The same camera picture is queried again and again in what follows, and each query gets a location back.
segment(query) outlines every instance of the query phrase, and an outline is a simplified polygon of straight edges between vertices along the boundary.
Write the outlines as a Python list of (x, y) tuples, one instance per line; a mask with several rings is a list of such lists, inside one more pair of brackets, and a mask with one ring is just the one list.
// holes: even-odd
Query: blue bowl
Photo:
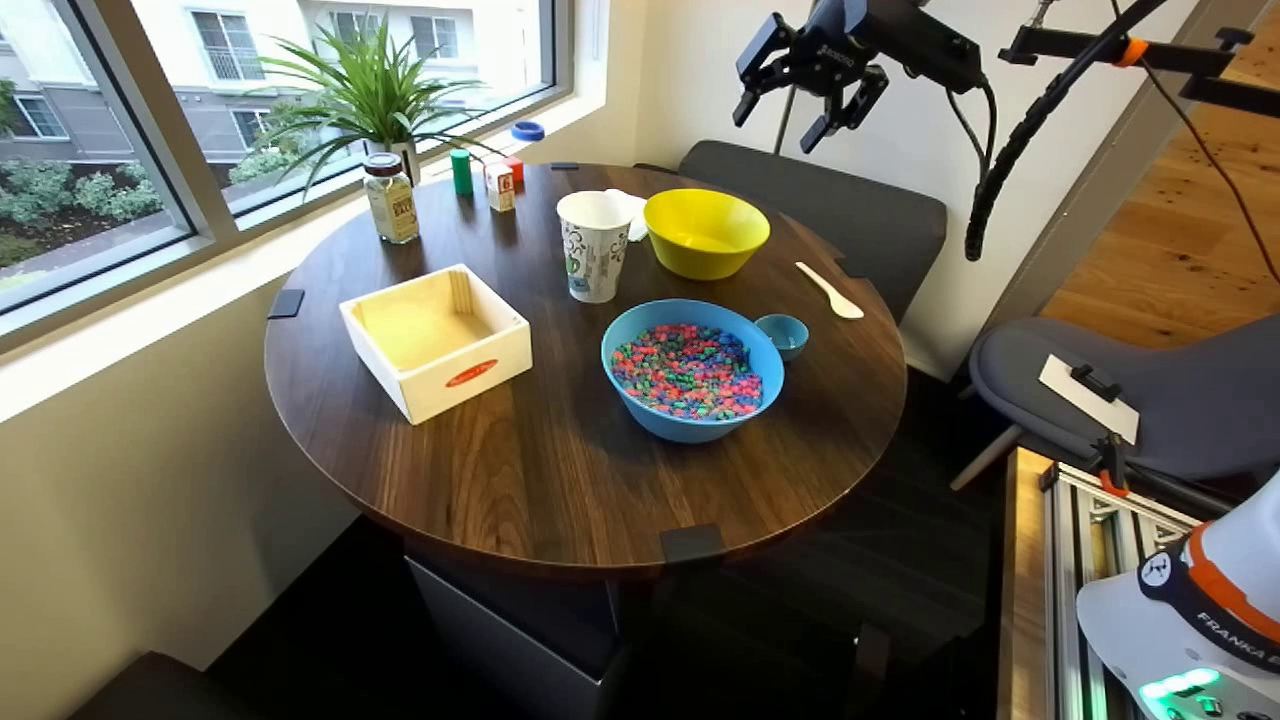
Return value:
[[(651, 405), (642, 405), (618, 381), (611, 354), (624, 343), (638, 343), (658, 324), (699, 324), (699, 328), (721, 328), (721, 332), (735, 338), (749, 354), (753, 377), (760, 377), (760, 383), (763, 383), (760, 410), (753, 416), (732, 416), (732, 419), (694, 419), (694, 416), (669, 416)], [(703, 302), (649, 302), (649, 305), (620, 311), (601, 338), (601, 367), (606, 367), (611, 391), (632, 414), (632, 419), (669, 444), (711, 444), (711, 440), (735, 433), (739, 426), (756, 419), (760, 414), (770, 414), (770, 405), (785, 391), (785, 357), (775, 354), (775, 343), (753, 322), (735, 316), (732, 308), (703, 305)]]
[(797, 360), (809, 343), (809, 324), (789, 311), (756, 316), (756, 328), (785, 354), (785, 360)]

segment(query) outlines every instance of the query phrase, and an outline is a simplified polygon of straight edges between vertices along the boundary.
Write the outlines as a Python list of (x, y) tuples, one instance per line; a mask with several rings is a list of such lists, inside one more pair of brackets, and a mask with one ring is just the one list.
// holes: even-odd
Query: colorful beads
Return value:
[(611, 354), (620, 387), (677, 419), (756, 416), (763, 383), (744, 342), (703, 324), (651, 324)]

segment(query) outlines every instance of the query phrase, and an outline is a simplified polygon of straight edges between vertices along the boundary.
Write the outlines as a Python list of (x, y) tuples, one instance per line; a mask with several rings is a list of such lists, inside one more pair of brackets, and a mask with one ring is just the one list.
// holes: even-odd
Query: small bottle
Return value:
[(510, 155), (510, 171), (514, 171), (514, 194), (526, 194), (526, 150), (545, 141), (545, 130), (537, 119), (520, 119), (514, 130), (515, 138), (515, 153)]
[(478, 194), (471, 153), (455, 150), (455, 153), (449, 153), (449, 164), (454, 164), (454, 194), (471, 196)]
[(384, 243), (421, 239), (413, 184), (404, 175), (400, 155), (370, 155), (365, 160), (365, 194), (370, 194), (378, 235)]
[(515, 210), (515, 194), (514, 194), (514, 169), (488, 169), (488, 210), (494, 213), (514, 213)]

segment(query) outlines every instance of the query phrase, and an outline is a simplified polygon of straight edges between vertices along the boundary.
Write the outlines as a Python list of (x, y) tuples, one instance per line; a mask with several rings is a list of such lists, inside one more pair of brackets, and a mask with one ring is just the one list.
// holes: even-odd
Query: dark floor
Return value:
[[(863, 715), (992, 715), (1000, 479), (950, 493), (1000, 433), (975, 402), (911, 377), (901, 440), (816, 527), (677, 584), (611, 715), (839, 715), (852, 637), (890, 641)], [(397, 537), (357, 521), (213, 669), (263, 715), (520, 720), (431, 632)]]

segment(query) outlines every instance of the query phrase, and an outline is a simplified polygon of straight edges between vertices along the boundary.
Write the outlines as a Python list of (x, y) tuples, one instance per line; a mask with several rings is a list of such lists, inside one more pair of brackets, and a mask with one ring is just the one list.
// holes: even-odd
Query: yellow bowl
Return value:
[(739, 271), (770, 239), (770, 217), (728, 194), (674, 188), (646, 206), (658, 261), (690, 279)]

